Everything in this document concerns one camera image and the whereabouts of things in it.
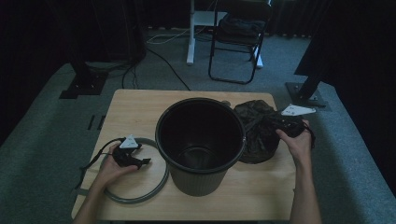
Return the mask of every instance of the wooden table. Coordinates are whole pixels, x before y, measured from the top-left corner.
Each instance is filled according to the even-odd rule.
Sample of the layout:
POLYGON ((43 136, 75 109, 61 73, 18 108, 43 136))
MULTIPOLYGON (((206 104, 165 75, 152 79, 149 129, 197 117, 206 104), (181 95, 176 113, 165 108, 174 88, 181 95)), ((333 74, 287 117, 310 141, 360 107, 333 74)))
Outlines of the wooden table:
MULTIPOLYGON (((157 121, 173 103, 192 97, 229 101, 234 108, 250 100, 264 100, 275 107, 268 93, 215 91, 134 91, 114 94, 92 156, 108 141, 133 134, 154 140, 157 121)), ((151 164, 123 176, 109 189, 123 198, 150 192, 161 181, 165 161, 153 147, 144 146, 137 158, 152 158, 151 164)), ((95 179, 100 160, 85 174, 81 188, 88 189, 95 179)), ((105 197, 98 218, 102 220, 277 220, 289 219, 295 181, 295 167, 284 142, 275 156, 260 164, 237 162, 219 188, 203 197, 181 192, 171 176, 153 198, 138 204, 120 204, 105 197)), ((78 195, 74 217, 85 197, 78 195)))

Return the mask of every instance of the person's right hand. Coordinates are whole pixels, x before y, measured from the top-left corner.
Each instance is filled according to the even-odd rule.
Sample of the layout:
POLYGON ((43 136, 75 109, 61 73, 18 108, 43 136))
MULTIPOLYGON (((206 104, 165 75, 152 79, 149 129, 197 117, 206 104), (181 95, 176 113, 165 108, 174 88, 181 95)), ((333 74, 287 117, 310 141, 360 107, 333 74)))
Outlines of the person's right hand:
MULTIPOLYGON (((309 121, 303 120, 309 127, 309 121)), ((295 138, 288 137, 282 130, 276 130, 279 137, 288 145, 291 156, 294 158, 296 165, 311 163, 311 133, 304 130, 295 138)))

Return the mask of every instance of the black bracket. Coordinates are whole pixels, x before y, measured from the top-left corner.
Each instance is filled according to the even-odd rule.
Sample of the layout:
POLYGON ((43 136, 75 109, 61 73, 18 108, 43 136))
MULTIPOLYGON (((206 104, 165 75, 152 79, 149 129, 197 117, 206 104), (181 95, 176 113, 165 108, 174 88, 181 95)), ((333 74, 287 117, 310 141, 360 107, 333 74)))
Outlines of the black bracket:
POLYGON ((285 85, 288 88, 291 101, 294 105, 315 107, 316 109, 322 111, 332 111, 329 104, 322 99, 318 90, 315 90, 309 98, 305 99, 305 97, 302 97, 300 93, 304 83, 287 82, 285 85))
POLYGON ((89 82, 80 80, 76 75, 66 91, 62 91, 59 99, 77 99, 79 95, 100 95, 105 86, 108 73, 91 72, 89 82))

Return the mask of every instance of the folding chair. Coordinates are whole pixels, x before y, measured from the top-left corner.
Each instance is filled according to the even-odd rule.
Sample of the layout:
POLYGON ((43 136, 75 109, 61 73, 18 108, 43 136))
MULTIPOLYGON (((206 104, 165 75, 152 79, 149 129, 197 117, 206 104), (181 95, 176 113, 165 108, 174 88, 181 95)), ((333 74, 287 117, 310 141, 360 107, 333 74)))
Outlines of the folding chair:
POLYGON ((217 0, 215 5, 215 19, 213 25, 212 44, 210 48, 210 60, 208 74, 210 78, 216 81, 225 81, 238 84, 248 84, 254 78, 254 74, 257 68, 257 61, 259 60, 260 52, 262 49, 262 41, 264 39, 264 32, 268 25, 268 21, 272 16, 272 8, 264 0, 217 0), (244 24, 250 24, 250 22, 256 22, 262 24, 262 26, 254 26, 256 28, 256 35, 250 35, 244 32, 238 32, 235 30, 224 29, 222 25, 225 21, 218 22, 219 12, 227 12, 226 17, 232 16, 233 20, 241 21, 244 24), (217 48, 216 43, 220 42, 227 45, 238 45, 246 46, 248 51, 217 48), (234 80, 220 77, 214 77, 212 75, 212 61, 215 55, 215 49, 250 53, 250 61, 254 59, 253 70, 248 80, 234 80))

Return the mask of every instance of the black strap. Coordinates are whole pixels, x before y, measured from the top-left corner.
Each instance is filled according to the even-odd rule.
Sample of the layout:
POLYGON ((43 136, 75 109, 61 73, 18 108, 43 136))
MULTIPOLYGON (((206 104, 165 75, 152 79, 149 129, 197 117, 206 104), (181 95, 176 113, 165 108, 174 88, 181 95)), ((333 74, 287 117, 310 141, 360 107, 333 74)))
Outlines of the black strap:
POLYGON ((122 141, 124 141, 124 140, 125 140, 125 138, 116 138, 116 139, 113 139, 113 140, 109 141, 108 143, 106 143, 106 144, 98 151, 98 153, 96 154, 96 156, 93 157, 93 159, 90 161, 90 163, 88 163, 88 165, 86 165, 86 166, 84 166, 84 167, 80 167, 79 170, 81 171, 81 175, 80 175, 80 177, 79 177, 79 182, 76 184, 76 186, 74 187, 74 189, 78 189, 78 188, 81 186, 82 181, 83 181, 83 179, 84 179, 84 175, 85 175, 85 173, 87 172, 88 168, 90 168, 96 161, 99 160, 100 155, 102 155, 103 150, 104 150, 108 145, 110 145, 110 144, 113 143, 113 142, 117 142, 117 141, 122 142, 122 141))

